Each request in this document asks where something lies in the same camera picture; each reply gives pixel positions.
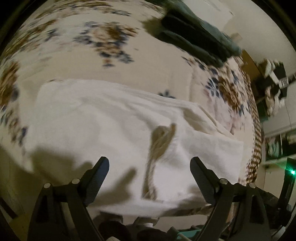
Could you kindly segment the white pants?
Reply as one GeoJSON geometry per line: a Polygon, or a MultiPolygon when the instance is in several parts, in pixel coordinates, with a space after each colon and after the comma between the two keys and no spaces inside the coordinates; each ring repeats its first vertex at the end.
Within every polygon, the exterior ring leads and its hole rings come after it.
{"type": "Polygon", "coordinates": [[[243,155],[243,143],[198,104],[99,80],[44,84],[25,149],[54,183],[107,157],[110,169],[91,210],[136,216],[202,207],[191,159],[236,183],[243,155]]]}

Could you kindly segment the white shelf cabinet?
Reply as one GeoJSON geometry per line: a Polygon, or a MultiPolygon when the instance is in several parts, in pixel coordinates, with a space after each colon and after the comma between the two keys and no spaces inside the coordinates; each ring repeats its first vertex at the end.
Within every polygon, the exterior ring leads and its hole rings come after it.
{"type": "Polygon", "coordinates": [[[262,163],[272,165],[295,158],[295,74],[281,80],[287,86],[285,105],[275,116],[262,119],[262,163]]]}

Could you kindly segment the black and white clothes heap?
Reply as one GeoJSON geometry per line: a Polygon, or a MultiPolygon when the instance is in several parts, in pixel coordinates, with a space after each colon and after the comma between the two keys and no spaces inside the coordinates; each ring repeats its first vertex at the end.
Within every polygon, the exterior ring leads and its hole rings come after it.
{"type": "Polygon", "coordinates": [[[287,86],[281,80],[286,78],[285,67],[277,60],[264,59],[257,65],[263,76],[263,104],[268,117],[275,116],[284,107],[287,97],[287,86]]]}

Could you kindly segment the brown cardboard box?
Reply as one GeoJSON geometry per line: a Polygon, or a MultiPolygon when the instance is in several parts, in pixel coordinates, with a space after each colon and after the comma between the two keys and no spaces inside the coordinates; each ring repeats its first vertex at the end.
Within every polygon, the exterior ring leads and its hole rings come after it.
{"type": "Polygon", "coordinates": [[[245,50],[242,51],[241,58],[243,61],[241,69],[245,72],[246,75],[248,75],[250,79],[251,89],[254,96],[258,96],[256,83],[258,80],[260,80],[260,78],[262,78],[262,75],[251,56],[245,50]]]}

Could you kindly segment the dark green clothing pile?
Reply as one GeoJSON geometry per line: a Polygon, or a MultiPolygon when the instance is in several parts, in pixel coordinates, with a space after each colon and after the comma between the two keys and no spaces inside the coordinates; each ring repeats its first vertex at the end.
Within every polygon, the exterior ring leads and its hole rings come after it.
{"type": "Polygon", "coordinates": [[[241,48],[217,27],[196,16],[183,1],[148,1],[159,6],[165,15],[145,22],[157,39],[172,44],[193,57],[220,68],[231,57],[242,54],[241,48]]]}

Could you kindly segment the floral bed blanket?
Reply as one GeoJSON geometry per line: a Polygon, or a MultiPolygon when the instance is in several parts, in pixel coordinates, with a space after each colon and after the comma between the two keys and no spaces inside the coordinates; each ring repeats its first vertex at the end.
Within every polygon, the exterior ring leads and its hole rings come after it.
{"type": "Polygon", "coordinates": [[[60,1],[22,22],[1,55],[1,194],[28,212],[45,182],[25,149],[40,88],[49,82],[99,80],[196,103],[243,143],[236,183],[256,178],[258,117],[237,57],[216,68],[155,38],[145,26],[163,9],[143,1],[60,1]]]}

